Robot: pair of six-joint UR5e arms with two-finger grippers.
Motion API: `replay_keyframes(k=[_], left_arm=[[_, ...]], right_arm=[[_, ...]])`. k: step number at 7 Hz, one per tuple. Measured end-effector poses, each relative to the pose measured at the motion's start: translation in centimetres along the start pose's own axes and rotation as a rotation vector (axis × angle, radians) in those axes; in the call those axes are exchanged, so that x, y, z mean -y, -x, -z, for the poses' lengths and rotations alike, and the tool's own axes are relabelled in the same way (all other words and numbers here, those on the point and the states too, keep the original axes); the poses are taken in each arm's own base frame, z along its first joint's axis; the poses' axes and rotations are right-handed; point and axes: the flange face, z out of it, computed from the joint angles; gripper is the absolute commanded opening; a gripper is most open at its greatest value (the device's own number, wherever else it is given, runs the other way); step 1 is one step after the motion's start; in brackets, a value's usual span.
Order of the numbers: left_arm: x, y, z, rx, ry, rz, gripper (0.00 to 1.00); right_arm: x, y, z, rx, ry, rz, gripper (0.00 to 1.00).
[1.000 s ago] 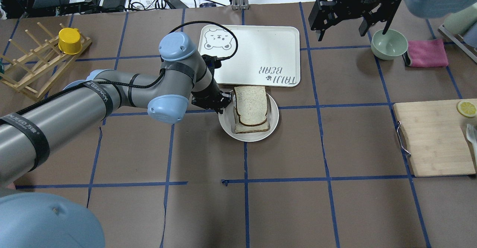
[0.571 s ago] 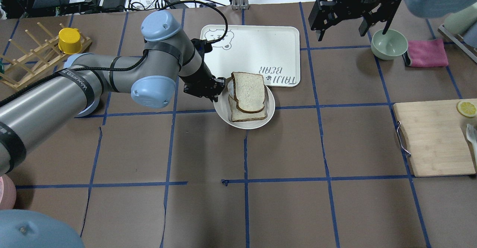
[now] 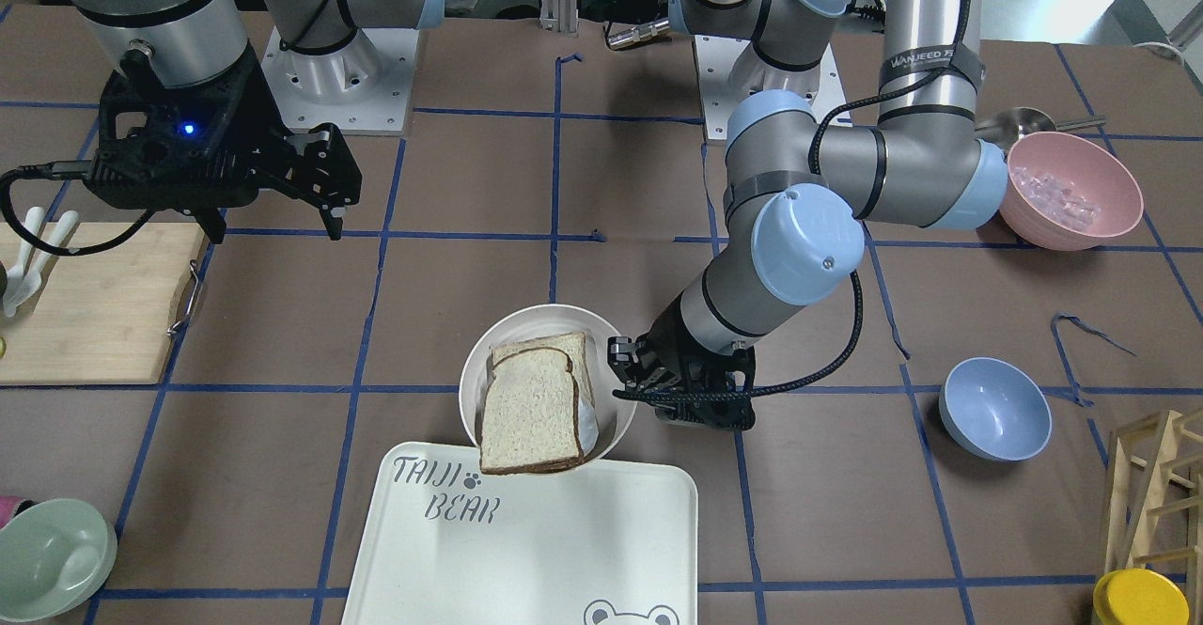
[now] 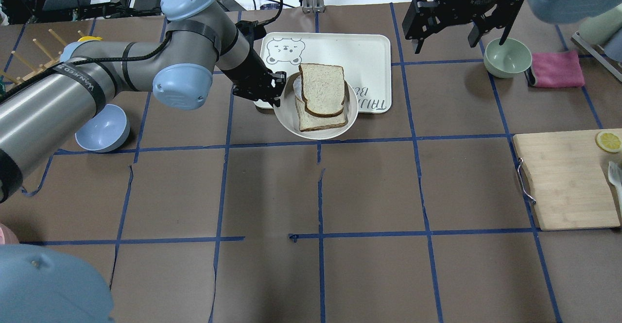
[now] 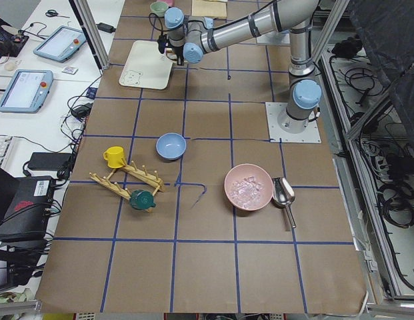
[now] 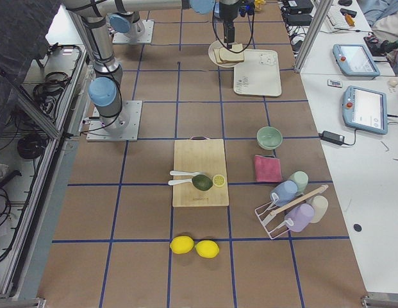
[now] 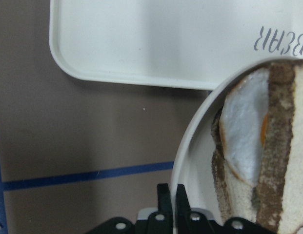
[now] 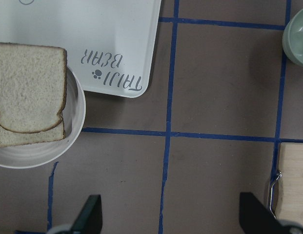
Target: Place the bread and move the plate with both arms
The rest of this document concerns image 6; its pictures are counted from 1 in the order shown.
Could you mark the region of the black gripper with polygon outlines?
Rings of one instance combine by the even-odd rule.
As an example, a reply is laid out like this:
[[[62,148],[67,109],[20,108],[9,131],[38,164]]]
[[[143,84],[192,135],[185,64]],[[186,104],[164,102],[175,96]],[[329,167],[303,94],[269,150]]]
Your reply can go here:
[[[220,4],[219,17],[223,22],[224,43],[227,44],[228,49],[232,49],[235,41],[235,26],[234,20],[238,16],[237,4]]]

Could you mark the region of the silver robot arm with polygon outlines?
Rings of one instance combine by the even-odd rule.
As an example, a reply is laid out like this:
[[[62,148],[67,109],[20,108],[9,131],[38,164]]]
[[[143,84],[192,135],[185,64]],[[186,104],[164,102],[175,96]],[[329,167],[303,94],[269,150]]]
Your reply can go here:
[[[108,14],[118,16],[138,14],[143,10],[192,8],[191,1],[64,1],[70,13],[80,18],[90,45],[96,79],[89,86],[89,96],[101,117],[102,128],[119,132],[129,119],[123,111],[120,93],[122,67],[115,58],[113,43],[108,34]]]
[[[188,7],[196,13],[206,14],[212,10],[213,18],[216,16],[216,7],[219,7],[218,18],[222,21],[224,31],[224,44],[227,49],[233,48],[235,42],[234,20],[237,18],[243,1],[187,1]],[[120,10],[108,14],[110,27],[116,33],[122,33],[129,38],[137,38],[144,34],[145,24],[140,20],[138,10],[126,10],[120,4]]]

